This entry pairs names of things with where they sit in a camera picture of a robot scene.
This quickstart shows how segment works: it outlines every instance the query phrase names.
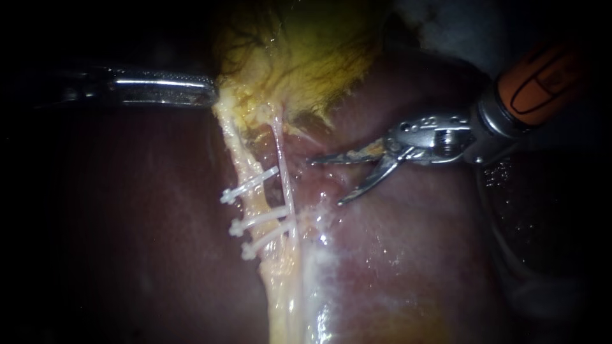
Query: orange instrument handle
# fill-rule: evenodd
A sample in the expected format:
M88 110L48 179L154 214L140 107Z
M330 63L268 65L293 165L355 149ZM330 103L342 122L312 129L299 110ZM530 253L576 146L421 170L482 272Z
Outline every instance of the orange instrument handle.
M584 91L584 79L585 64L572 43L544 43L500 75L497 90L515 119L539 125Z

